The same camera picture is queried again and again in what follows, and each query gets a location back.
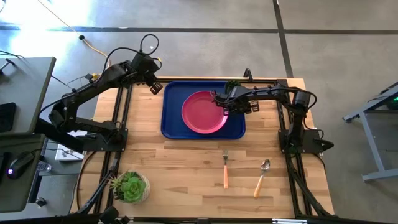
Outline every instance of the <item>yellow cable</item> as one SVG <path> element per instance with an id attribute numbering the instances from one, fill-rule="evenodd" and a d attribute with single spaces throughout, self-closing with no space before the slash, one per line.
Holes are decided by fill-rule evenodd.
<path id="1" fill-rule="evenodd" d="M 69 29 L 71 29 L 72 31 L 74 31 L 77 35 L 79 35 L 79 36 L 81 35 L 81 34 L 79 34 L 74 28 L 72 28 L 70 25 L 68 25 L 65 21 L 63 21 L 61 18 L 59 18 L 59 17 L 58 17 L 53 11 L 51 11 L 51 9 L 49 9 L 45 4 L 43 4 L 41 0 L 37 0 L 37 1 L 38 1 L 44 8 L 46 8 L 49 12 L 51 12 L 56 18 L 58 18 L 62 23 L 64 23 L 67 27 L 69 27 Z M 91 46 L 91 45 L 87 42 L 87 40 L 82 39 L 82 41 L 83 41 L 89 48 L 93 49 L 95 52 L 97 52 L 97 53 L 99 53 L 99 54 L 101 54 L 101 55 L 104 55 L 105 58 L 108 57 L 104 52 L 102 52 L 102 51 L 96 49 L 95 47 Z M 106 68 L 109 68 L 110 66 L 111 66 L 111 60 L 108 59 L 108 65 L 107 65 Z"/>

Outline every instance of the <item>blue tray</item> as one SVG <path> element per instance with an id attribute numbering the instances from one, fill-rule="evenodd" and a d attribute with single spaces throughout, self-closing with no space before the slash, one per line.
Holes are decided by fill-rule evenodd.
<path id="1" fill-rule="evenodd" d="M 246 131 L 244 114 L 231 114 L 225 125 L 215 133 L 199 134 L 189 129 L 182 120 L 184 101 L 193 93 L 203 90 L 224 92 L 222 81 L 174 81 L 164 90 L 162 134 L 169 139 L 238 139 Z"/>

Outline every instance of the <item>computer mouse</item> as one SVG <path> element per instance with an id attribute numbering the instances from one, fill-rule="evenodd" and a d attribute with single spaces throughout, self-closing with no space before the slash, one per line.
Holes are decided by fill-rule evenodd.
<path id="1" fill-rule="evenodd" d="M 33 161 L 35 157 L 31 152 L 23 152 L 19 154 L 7 169 L 7 176 L 10 179 L 18 179 L 26 170 L 27 166 Z"/>

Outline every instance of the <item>concrete floor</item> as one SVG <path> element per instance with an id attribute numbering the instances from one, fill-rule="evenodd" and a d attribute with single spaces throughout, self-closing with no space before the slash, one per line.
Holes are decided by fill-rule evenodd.
<path id="1" fill-rule="evenodd" d="M 54 11 L 73 26 L 277 28 L 272 0 L 50 2 Z M 279 4 L 285 29 L 398 30 L 398 1 L 394 0 L 279 0 Z M 46 27 L 63 24 L 37 1 L 8 0 L 0 13 L 0 22 L 23 24 L 21 30 L 0 31 L 0 49 L 25 57 L 56 57 L 53 74 L 61 80 L 67 82 L 86 73 L 100 72 L 103 67 L 104 58 L 88 49 L 76 34 L 44 31 Z M 137 49 L 144 35 L 139 32 L 83 34 L 104 52 L 119 46 Z M 286 77 L 276 33 L 193 30 L 156 35 L 160 47 L 154 56 L 163 61 L 158 75 L 240 77 L 249 67 L 255 77 Z M 293 76 L 304 78 L 307 89 L 318 96 L 318 103 L 312 109 L 315 124 L 325 130 L 325 139 L 335 143 L 335 147 L 325 153 L 324 160 L 336 214 L 398 223 L 398 178 L 369 184 L 362 181 L 361 174 L 376 171 L 376 165 L 361 124 L 357 121 L 345 124 L 341 119 L 397 81 L 398 35 L 287 34 L 286 42 Z M 127 59 L 132 59 L 129 52 L 117 52 L 112 57 L 113 62 Z M 67 91 L 68 88 L 52 80 L 44 104 Z M 87 102 L 79 115 L 92 117 L 95 103 L 96 99 Z M 391 157 L 396 156 L 397 153 L 392 152 Z M 393 160 L 392 165 L 398 167 L 398 160 Z M 75 177 L 44 178 L 39 196 L 72 195 L 73 184 L 62 184 L 66 178 Z M 66 214 L 69 201 L 51 201 L 40 212 L 27 207 L 20 213 L 0 214 L 0 220 Z"/>

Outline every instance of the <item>butcher block tabletop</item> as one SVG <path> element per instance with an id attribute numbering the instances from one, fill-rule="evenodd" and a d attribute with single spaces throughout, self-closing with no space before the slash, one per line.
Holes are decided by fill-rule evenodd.
<path id="1" fill-rule="evenodd" d="M 289 86 L 305 89 L 301 78 L 288 78 L 287 82 Z M 260 83 L 243 85 L 249 88 L 262 86 Z M 95 121 L 112 119 L 117 91 L 111 89 L 100 94 Z M 126 92 L 121 100 L 119 120 Z M 119 211 L 119 216 L 294 217 L 285 157 L 279 149 L 276 101 L 259 101 L 260 112 L 245 114 L 246 133 L 238 140 L 172 140 L 160 131 L 163 94 L 164 89 L 153 95 L 145 85 L 133 86 L 126 124 L 129 134 L 119 174 L 127 170 L 143 174 L 149 179 L 151 191 L 147 200 L 139 205 L 115 200 L 113 206 Z M 307 124 L 313 127 L 311 112 L 308 113 Z M 224 149 L 229 151 L 228 189 L 223 187 Z M 97 152 L 81 174 L 80 205 L 89 199 L 99 183 L 103 158 L 104 152 Z M 260 196 L 254 198 L 264 159 L 271 161 L 271 169 L 264 176 Z M 326 211 L 334 213 L 325 170 L 319 158 L 302 154 L 302 160 L 308 188 Z M 302 193 L 298 186 L 297 189 L 300 208 L 304 212 Z M 108 189 L 105 189 L 101 211 L 107 197 Z M 71 209 L 74 211 L 76 197 Z"/>

